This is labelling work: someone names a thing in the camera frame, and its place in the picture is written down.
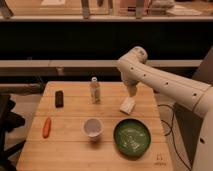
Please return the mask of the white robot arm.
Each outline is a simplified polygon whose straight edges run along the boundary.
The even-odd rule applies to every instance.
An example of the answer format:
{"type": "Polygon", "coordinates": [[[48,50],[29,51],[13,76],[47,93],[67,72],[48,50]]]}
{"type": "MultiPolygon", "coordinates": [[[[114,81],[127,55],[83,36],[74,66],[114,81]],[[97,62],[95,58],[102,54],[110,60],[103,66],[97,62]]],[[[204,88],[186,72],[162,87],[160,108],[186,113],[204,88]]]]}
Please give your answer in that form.
{"type": "Polygon", "coordinates": [[[213,171],[213,86],[153,68],[146,64],[148,54],[135,46],[116,63],[130,96],[139,82],[172,98],[203,119],[192,171],[213,171]]]}

